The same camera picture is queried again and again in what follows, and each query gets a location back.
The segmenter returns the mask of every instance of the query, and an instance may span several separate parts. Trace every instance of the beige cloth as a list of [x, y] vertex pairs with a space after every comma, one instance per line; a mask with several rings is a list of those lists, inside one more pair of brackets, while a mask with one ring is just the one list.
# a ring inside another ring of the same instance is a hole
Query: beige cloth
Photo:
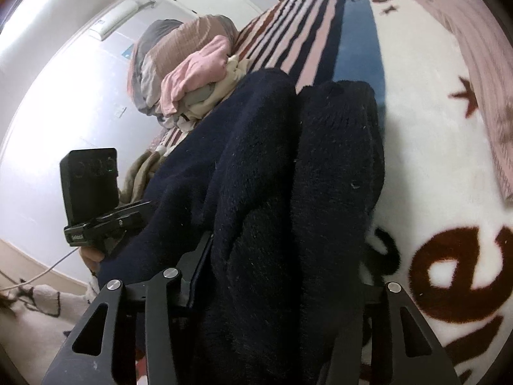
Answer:
[[135, 160], [127, 172], [123, 189], [120, 192], [121, 204], [131, 204], [143, 198], [148, 182], [165, 159], [165, 152], [165, 147], [157, 148], [155, 152], [147, 150]]
[[513, 47], [483, 0], [416, 0], [460, 45], [483, 116], [499, 185], [513, 200]]

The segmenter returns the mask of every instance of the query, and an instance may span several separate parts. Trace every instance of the black camera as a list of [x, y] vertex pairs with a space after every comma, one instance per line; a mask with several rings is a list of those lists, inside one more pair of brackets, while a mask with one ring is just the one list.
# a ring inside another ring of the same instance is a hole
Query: black camera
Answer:
[[142, 229], [154, 208], [150, 201], [119, 207], [117, 151], [72, 150], [61, 160], [61, 185], [70, 246], [94, 246], [112, 253], [127, 230]]

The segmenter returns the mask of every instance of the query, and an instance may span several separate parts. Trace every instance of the white cable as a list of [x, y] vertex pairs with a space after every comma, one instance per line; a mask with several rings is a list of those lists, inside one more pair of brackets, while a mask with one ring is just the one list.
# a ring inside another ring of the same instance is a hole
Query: white cable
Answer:
[[52, 269], [54, 269], [58, 264], [60, 264], [60, 262], [62, 262], [64, 259], [66, 259], [68, 256], [70, 256], [72, 253], [78, 251], [79, 249], [80, 249], [80, 246], [76, 247], [71, 252], [66, 254], [66, 256], [60, 258], [57, 262], [55, 262], [51, 267], [49, 267], [42, 274], [39, 274], [38, 276], [32, 278], [30, 281], [22, 282], [21, 284], [12, 285], [11, 287], [8, 287], [8, 288], [2, 288], [2, 289], [0, 289], [0, 293], [4, 293], [6, 291], [10, 291], [12, 289], [16, 289], [16, 288], [19, 288], [19, 287], [24, 287], [25, 285], [28, 285], [28, 284], [31, 284], [34, 281], [37, 281], [39, 278], [41, 278], [42, 276], [48, 274], [48, 272], [50, 272]]

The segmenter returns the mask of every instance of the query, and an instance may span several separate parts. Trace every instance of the small label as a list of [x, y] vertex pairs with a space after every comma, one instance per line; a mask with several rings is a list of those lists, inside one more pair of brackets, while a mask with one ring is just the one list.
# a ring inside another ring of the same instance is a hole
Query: small label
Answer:
[[133, 43], [127, 48], [126, 51], [124, 51], [121, 56], [123, 56], [125, 59], [131, 59], [132, 58], [132, 52], [133, 52]]

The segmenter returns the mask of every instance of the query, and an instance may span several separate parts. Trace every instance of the clothing pile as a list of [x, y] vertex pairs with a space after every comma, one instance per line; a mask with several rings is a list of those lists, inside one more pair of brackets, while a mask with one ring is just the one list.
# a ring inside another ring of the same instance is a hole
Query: clothing pile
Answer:
[[190, 54], [162, 81], [161, 110], [164, 127], [191, 131], [246, 75], [249, 59], [229, 57], [232, 45], [222, 35]]
[[368, 84], [296, 94], [283, 71], [251, 73], [157, 170], [144, 193], [155, 214], [101, 263], [99, 284], [148, 280], [212, 231], [203, 316], [181, 375], [315, 384], [360, 310], [361, 253], [383, 180]]
[[[164, 78], [218, 36], [226, 40], [230, 53], [237, 35], [233, 22], [221, 15], [202, 16], [183, 24], [178, 20], [154, 22], [135, 45], [128, 70], [127, 90], [137, 109], [165, 122], [160, 100], [163, 89], [171, 89], [162, 88]], [[202, 94], [199, 96], [192, 101], [205, 100]]]

